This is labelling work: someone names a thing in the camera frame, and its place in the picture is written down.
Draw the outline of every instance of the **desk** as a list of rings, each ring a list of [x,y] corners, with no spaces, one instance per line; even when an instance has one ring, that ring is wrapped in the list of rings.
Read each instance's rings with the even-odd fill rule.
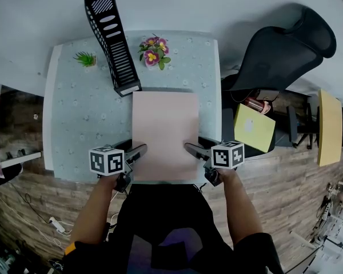
[[[139,44],[151,33],[168,40],[171,62],[163,71],[139,61]],[[185,31],[129,31],[126,39],[143,90],[189,91],[200,100],[200,136],[221,140],[221,85],[217,41]],[[84,68],[73,57],[96,53],[97,66]],[[45,167],[55,177],[96,182],[87,151],[131,135],[132,96],[113,90],[109,68],[96,38],[55,46],[43,107]],[[201,170],[195,183],[205,183]]]

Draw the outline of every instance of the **floor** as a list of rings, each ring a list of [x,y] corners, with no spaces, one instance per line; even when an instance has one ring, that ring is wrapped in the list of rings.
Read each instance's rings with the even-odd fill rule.
[[[4,90],[0,105],[0,145],[3,151],[15,152],[42,149],[43,99]],[[343,180],[343,152],[341,161],[326,167],[316,164],[317,148],[308,151],[306,145],[298,149],[277,147],[272,152],[250,158],[237,172],[256,207],[264,230],[270,233],[285,269],[297,264],[309,250],[301,248],[290,231],[303,237],[310,234],[316,223],[316,212],[325,195],[328,182]],[[54,216],[73,224],[85,205],[93,185],[58,180],[44,169],[43,158],[25,163],[24,172],[12,183],[24,196],[30,194],[31,205],[45,220]],[[226,205],[223,186],[206,185],[203,195],[210,204],[215,224],[224,240],[232,245],[226,223]],[[46,260],[63,256],[63,250],[54,244],[54,238],[66,247],[69,238],[58,234],[52,225],[45,224],[16,193],[9,183],[0,186],[0,198],[18,214],[35,225],[26,224],[0,200],[0,236],[8,244],[24,240],[27,247]],[[118,212],[124,194],[118,194],[111,203],[108,217]]]

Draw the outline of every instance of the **black shirt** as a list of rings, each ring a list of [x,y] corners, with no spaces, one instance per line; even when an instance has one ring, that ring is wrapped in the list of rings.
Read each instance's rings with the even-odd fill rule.
[[[193,185],[133,185],[109,242],[75,247],[65,273],[283,274],[267,233],[224,243]]]

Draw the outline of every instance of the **pink paper sheet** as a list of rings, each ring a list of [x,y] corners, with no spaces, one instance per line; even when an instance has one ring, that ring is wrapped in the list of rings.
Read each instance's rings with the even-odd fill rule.
[[[184,149],[198,143],[198,96],[186,92],[133,93],[132,140],[147,144],[134,165],[135,181],[193,180],[198,160]]]

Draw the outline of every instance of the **black file organizer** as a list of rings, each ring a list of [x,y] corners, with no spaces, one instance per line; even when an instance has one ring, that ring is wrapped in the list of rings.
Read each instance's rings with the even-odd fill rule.
[[[90,26],[108,61],[114,90],[120,96],[141,89],[115,0],[84,0]]]

